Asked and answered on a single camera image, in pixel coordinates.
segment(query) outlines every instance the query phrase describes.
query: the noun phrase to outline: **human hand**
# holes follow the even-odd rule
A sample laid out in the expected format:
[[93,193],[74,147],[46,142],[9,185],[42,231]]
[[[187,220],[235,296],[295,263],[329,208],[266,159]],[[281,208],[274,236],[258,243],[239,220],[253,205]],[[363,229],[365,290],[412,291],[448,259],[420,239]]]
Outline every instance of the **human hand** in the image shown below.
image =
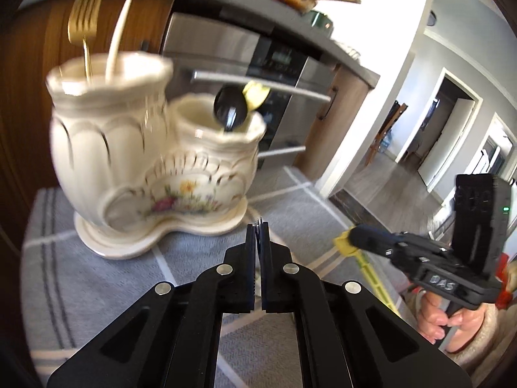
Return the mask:
[[418,332],[432,344],[436,340],[445,337],[445,331],[441,326],[459,326],[456,334],[449,342],[446,350],[454,353],[463,348],[479,331],[484,320],[484,313],[487,308],[482,304],[478,310],[460,309],[450,318],[439,306],[441,296],[427,292],[421,299],[420,311],[418,311]]

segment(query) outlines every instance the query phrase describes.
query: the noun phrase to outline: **silver rivet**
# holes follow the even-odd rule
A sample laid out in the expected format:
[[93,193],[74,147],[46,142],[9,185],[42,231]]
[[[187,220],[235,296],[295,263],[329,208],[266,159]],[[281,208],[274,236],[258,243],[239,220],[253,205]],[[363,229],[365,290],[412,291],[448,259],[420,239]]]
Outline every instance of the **silver rivet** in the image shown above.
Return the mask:
[[348,293],[358,294],[361,291],[361,285],[357,281],[349,281],[345,284],[345,290]]
[[221,276],[226,276],[233,271],[233,267],[229,264],[221,264],[221,265],[218,265],[218,267],[216,268],[216,271]]
[[296,264],[288,263],[288,264],[285,264],[284,271],[287,274],[296,274],[300,271],[300,267],[298,267]]
[[165,295],[171,291],[171,285],[169,283],[158,283],[154,287],[154,291],[159,295]]

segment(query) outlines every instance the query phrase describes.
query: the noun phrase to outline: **gray tablecloth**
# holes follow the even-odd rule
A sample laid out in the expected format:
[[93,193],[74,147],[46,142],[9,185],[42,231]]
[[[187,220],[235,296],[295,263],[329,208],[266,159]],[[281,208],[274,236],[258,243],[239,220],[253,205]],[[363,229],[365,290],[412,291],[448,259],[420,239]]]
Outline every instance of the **gray tablecloth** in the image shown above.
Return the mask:
[[[368,287],[356,261],[343,258],[332,239],[352,223],[322,199],[294,168],[259,171],[248,192],[245,221],[216,237],[177,232],[132,260],[106,260],[90,251],[73,227],[73,209],[59,188],[38,192],[27,227],[22,258],[22,311],[31,356],[43,383],[48,376],[161,280],[193,281],[220,263],[226,248],[242,243],[246,223],[261,215],[271,238],[291,249],[295,260],[322,279]],[[387,281],[394,302],[407,309]],[[289,314],[255,312],[223,319],[216,387],[301,387],[298,347]]]

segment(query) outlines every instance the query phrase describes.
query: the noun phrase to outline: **wooden cabinet door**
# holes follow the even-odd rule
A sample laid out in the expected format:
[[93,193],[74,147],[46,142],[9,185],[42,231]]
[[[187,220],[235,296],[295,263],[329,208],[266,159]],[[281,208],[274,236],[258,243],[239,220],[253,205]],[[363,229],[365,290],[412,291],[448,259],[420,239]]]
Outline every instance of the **wooden cabinet door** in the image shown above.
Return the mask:
[[333,103],[318,113],[305,140],[307,149],[294,163],[311,181],[325,172],[369,91],[368,85],[346,68],[339,69],[330,89],[335,92]]
[[[90,52],[106,53],[125,0],[102,0],[97,37]],[[133,0],[120,50],[158,53],[174,0]],[[68,42],[74,0],[46,0],[16,13],[0,31],[0,223],[20,247],[39,188],[58,184],[50,157],[52,103],[45,78],[63,62],[82,57]]]

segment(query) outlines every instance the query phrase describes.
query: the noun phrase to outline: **gray floor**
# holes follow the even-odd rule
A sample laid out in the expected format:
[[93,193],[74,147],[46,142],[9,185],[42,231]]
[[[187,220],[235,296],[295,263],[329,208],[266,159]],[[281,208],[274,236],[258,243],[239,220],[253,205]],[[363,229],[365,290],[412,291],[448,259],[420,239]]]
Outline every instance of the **gray floor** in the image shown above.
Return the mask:
[[391,232],[425,234],[439,226],[440,203],[427,192],[409,158],[397,164],[377,153],[367,167],[360,163],[344,188]]

